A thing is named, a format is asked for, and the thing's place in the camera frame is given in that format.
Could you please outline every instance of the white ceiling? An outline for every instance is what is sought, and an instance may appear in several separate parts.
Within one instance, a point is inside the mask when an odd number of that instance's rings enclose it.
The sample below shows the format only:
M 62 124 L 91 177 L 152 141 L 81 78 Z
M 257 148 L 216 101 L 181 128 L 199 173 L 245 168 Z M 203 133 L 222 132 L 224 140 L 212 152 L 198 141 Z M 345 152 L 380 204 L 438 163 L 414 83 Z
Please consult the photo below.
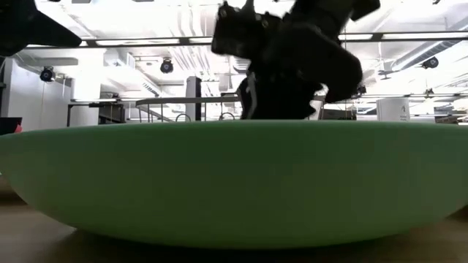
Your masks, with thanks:
M 71 0 L 51 3 L 37 1 L 38 8 L 53 19 L 70 28 L 82 38 L 120 39 L 152 37 L 193 37 L 213 34 L 215 14 L 221 0 L 155 0 L 137 3 L 131 0 L 93 0 L 91 4 L 71 4 Z M 441 0 L 437 5 L 432 0 L 381 0 L 382 8 L 358 22 L 349 22 L 345 31 L 389 32 L 389 31 L 447 31 L 460 20 L 468 17 L 468 1 Z M 231 5 L 242 6 L 244 1 L 229 1 Z M 256 0 L 258 12 L 269 11 L 282 15 L 288 11 L 293 1 Z M 347 44 L 344 47 L 361 60 L 363 71 L 368 79 L 370 94 L 409 94 L 422 93 L 427 88 L 436 88 L 436 93 L 464 90 L 466 83 L 463 74 L 468 72 L 466 59 L 468 45 L 462 42 L 437 55 L 440 66 L 436 69 L 410 68 L 389 75 L 391 79 L 381 80 L 377 75 L 382 63 L 394 61 L 421 46 L 423 42 L 384 42 Z M 214 55 L 209 47 L 147 47 L 121 48 L 122 57 L 131 53 L 137 59 L 137 69 L 170 96 L 183 96 L 183 86 L 187 76 L 203 73 L 205 78 L 218 80 L 222 75 L 234 74 L 234 60 L 230 57 Z M 63 58 L 92 56 L 91 50 L 28 50 L 20 54 L 22 58 Z M 159 71 L 162 58 L 172 58 L 175 70 L 171 74 Z M 59 68 L 73 76 L 75 66 Z M 141 88 L 133 78 L 123 81 L 116 77 L 112 69 L 103 77 L 103 89 L 111 91 L 134 91 Z M 229 77 L 232 88 L 242 80 L 242 76 Z M 454 80 L 456 85 L 447 87 Z M 217 95 L 219 83 L 204 84 L 205 93 Z

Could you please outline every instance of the black object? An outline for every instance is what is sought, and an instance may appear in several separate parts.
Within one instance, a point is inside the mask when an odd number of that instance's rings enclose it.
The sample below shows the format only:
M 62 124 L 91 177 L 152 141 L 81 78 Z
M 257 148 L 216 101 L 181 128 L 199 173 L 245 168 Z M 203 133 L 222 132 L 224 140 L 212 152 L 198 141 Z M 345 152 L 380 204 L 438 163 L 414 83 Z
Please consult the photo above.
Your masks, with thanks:
M 439 60 L 436 57 L 430 58 L 424 61 L 422 67 L 424 69 L 435 69 L 439 66 Z
M 168 74 L 174 71 L 173 62 L 170 60 L 170 58 L 164 58 L 160 69 L 164 74 Z
M 0 0 L 0 56 L 27 45 L 78 47 L 81 38 L 36 8 L 34 0 Z
M 51 66 L 44 67 L 44 70 L 42 70 L 39 78 L 46 83 L 52 83 L 56 81 L 56 73 L 53 71 L 53 67 Z
M 295 0 L 283 18 L 256 13 L 253 0 L 241 9 L 225 1 L 218 9 L 211 51 L 251 61 L 238 88 L 243 119 L 304 119 L 315 112 L 310 101 L 322 84 L 328 103 L 357 93 L 361 63 L 338 36 L 350 16 L 360 19 L 379 9 L 380 1 L 333 3 Z
M 0 118 L 0 135 L 15 133 L 23 118 Z

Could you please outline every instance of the wooden table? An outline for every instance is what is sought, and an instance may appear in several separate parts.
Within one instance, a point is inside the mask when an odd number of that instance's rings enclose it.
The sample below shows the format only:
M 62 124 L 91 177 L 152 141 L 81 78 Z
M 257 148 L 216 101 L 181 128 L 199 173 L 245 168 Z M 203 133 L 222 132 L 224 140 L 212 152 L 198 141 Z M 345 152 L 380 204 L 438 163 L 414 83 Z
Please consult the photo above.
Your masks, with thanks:
M 209 251 L 100 237 L 0 199 L 0 262 L 468 262 L 468 209 L 431 226 L 362 243 L 293 251 Z

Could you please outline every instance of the dome camera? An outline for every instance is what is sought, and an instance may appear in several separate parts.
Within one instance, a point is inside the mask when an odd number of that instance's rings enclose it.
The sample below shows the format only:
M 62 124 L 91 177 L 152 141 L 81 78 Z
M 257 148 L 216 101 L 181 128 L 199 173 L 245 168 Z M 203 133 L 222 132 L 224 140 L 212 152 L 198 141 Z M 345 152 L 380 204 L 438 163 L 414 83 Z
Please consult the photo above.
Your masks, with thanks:
M 424 69 L 435 69 L 439 66 L 439 60 L 436 57 L 430 58 L 429 60 L 424 61 L 422 66 Z
M 39 77 L 46 83 L 52 83 L 56 81 L 56 73 L 53 71 L 53 67 L 51 66 L 45 66 Z
M 168 74 L 172 71 L 174 71 L 173 62 L 170 60 L 170 58 L 164 58 L 161 64 L 161 72 L 164 74 Z

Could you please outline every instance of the ceiling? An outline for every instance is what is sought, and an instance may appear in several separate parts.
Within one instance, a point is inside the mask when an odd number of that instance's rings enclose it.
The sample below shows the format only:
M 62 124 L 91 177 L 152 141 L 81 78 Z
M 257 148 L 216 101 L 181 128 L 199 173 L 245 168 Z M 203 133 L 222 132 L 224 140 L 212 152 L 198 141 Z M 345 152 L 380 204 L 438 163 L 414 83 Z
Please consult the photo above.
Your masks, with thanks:
M 37 1 L 38 9 L 63 24 L 84 39 L 129 39 L 154 37 L 211 36 L 216 10 L 220 0 L 92 0 L 90 4 L 73 4 L 71 0 L 52 3 Z M 468 28 L 468 1 L 441 0 L 381 0 L 382 8 L 359 20 L 349 22 L 345 33 L 458 31 Z M 244 1 L 229 1 L 241 7 Z M 293 1 L 273 3 L 256 0 L 257 12 L 269 11 L 282 15 Z M 362 63 L 368 94 L 421 94 L 433 88 L 440 94 L 468 91 L 468 43 L 439 49 L 436 69 L 422 69 L 419 64 L 400 72 L 388 68 L 394 61 L 415 52 L 423 45 L 436 42 L 348 43 L 344 47 L 359 57 Z M 184 96 L 184 82 L 190 75 L 203 76 L 204 96 L 218 96 L 220 92 L 234 91 L 243 75 L 234 70 L 241 62 L 232 57 L 217 56 L 207 46 L 198 47 L 126 47 L 113 50 L 25 50 L 20 59 L 81 58 L 105 52 L 105 59 L 117 58 L 126 63 L 127 53 L 135 58 L 135 68 L 119 69 L 106 63 L 102 76 L 102 90 L 119 92 L 125 96 L 152 96 L 142 88 L 142 81 L 157 85 L 165 96 Z M 174 71 L 162 74 L 163 58 L 171 58 Z M 59 66 L 56 70 L 73 77 L 77 66 Z M 387 77 L 379 75 L 388 73 Z M 376 99 L 354 102 L 361 107 L 373 107 Z M 431 102 L 444 106 L 450 102 Z M 237 114 L 238 109 L 228 109 Z M 214 108 L 216 115 L 220 109 Z

